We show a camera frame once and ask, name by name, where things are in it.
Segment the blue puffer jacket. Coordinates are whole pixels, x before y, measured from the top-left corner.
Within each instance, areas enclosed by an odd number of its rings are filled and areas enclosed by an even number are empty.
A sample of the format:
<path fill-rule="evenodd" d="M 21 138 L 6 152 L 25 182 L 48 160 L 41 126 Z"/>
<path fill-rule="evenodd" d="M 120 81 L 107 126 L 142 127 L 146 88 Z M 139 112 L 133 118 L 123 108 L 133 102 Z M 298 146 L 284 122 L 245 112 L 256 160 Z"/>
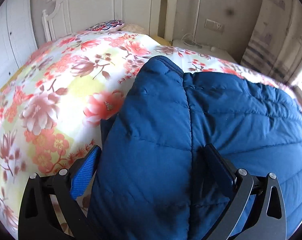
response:
<path fill-rule="evenodd" d="M 287 235 L 302 221 L 302 111 L 283 90 L 235 75 L 184 73 L 164 56 L 139 71 L 100 124 L 88 220 L 102 239 L 201 239 L 228 199 L 204 148 L 254 176 L 274 173 Z"/>

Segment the floral bed quilt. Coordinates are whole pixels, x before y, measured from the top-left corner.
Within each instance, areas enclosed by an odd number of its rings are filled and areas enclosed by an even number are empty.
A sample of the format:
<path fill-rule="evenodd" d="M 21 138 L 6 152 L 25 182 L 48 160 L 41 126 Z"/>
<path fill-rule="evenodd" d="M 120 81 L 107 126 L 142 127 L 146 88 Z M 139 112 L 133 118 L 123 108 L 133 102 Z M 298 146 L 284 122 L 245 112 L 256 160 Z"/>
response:
<path fill-rule="evenodd" d="M 164 46 L 148 35 L 83 31 L 35 51 L 0 89 L 0 233 L 16 239 L 28 176 L 69 168 L 101 143 L 99 123 L 115 114 L 153 56 L 184 72 L 232 74 L 292 90 L 211 51 Z"/>

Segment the white wardrobe doors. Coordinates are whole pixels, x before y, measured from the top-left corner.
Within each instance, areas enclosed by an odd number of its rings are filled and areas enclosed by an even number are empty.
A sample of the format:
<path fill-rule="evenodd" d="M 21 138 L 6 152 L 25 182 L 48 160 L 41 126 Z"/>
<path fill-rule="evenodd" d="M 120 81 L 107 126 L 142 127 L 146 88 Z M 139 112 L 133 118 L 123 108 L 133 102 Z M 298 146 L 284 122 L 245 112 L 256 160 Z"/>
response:
<path fill-rule="evenodd" d="M 36 50 L 30 0 L 4 0 L 0 6 L 0 89 Z"/>

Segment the beige striped curtain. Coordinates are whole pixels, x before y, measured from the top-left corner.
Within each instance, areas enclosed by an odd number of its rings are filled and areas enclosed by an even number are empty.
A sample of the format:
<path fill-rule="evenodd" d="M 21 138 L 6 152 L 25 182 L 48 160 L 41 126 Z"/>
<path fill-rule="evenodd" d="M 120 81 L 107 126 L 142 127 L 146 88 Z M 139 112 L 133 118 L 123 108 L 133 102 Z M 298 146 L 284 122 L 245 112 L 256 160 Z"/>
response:
<path fill-rule="evenodd" d="M 281 83 L 302 70 L 302 4 L 299 0 L 262 0 L 242 66 Z"/>

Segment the white nightstand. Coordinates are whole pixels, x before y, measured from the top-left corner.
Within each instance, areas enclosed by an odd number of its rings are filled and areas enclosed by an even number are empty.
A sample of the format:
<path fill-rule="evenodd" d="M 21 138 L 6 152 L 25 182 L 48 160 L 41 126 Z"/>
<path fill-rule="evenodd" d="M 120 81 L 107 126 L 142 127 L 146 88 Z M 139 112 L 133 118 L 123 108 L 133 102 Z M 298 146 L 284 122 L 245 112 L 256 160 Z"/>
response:
<path fill-rule="evenodd" d="M 182 48 L 182 49 L 187 49 L 191 51 L 195 51 L 199 54 L 206 54 L 210 55 L 225 61 L 229 61 L 232 63 L 237 63 L 235 59 L 226 51 L 219 49 L 217 47 L 213 46 L 207 46 L 207 45 L 201 45 L 197 44 L 196 42 L 186 39 L 186 40 L 173 40 L 173 46 Z"/>

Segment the patterned red blue pillow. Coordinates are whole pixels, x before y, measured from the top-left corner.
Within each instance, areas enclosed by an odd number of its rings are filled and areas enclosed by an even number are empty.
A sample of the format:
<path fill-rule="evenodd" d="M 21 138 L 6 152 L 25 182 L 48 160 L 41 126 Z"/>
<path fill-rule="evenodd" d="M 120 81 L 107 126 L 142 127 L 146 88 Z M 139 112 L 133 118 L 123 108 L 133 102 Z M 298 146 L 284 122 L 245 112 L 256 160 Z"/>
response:
<path fill-rule="evenodd" d="M 110 20 L 107 22 L 97 23 L 87 29 L 87 31 L 99 31 L 99 32 L 106 32 L 106 31 L 118 31 L 124 27 L 125 22 L 121 20 Z"/>

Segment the yellow pillow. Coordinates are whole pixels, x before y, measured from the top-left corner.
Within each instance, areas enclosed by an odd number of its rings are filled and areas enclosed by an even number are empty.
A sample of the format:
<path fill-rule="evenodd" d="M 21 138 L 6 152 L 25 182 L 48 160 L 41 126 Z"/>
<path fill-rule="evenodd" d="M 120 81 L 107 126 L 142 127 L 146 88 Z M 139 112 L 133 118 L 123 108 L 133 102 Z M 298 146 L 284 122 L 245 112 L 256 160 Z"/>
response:
<path fill-rule="evenodd" d="M 169 42 L 169 41 L 165 40 L 164 38 L 159 37 L 157 35 L 152 35 L 151 38 L 162 46 L 171 46 L 172 45 L 171 42 Z"/>

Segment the white wooden headboard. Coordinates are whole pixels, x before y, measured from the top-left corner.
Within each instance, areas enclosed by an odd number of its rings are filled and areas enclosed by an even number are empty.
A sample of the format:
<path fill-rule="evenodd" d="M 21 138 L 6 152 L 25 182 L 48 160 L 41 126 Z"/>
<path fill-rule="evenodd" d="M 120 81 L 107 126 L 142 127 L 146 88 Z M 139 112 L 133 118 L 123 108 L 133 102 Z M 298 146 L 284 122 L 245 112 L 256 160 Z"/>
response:
<path fill-rule="evenodd" d="M 53 0 L 51 14 L 42 12 L 46 41 L 85 30 L 96 23 L 122 20 L 143 27 L 148 35 L 173 40 L 177 0 Z"/>

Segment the wall power socket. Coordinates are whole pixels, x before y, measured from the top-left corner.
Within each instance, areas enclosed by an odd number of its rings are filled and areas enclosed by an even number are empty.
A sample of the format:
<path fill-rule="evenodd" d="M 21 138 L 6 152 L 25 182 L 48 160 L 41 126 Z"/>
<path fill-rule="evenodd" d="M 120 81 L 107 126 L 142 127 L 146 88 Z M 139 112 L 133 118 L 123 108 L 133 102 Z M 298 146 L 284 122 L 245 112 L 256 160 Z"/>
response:
<path fill-rule="evenodd" d="M 215 31 L 221 34 L 224 31 L 224 25 L 213 20 L 206 19 L 204 26 L 208 30 Z"/>

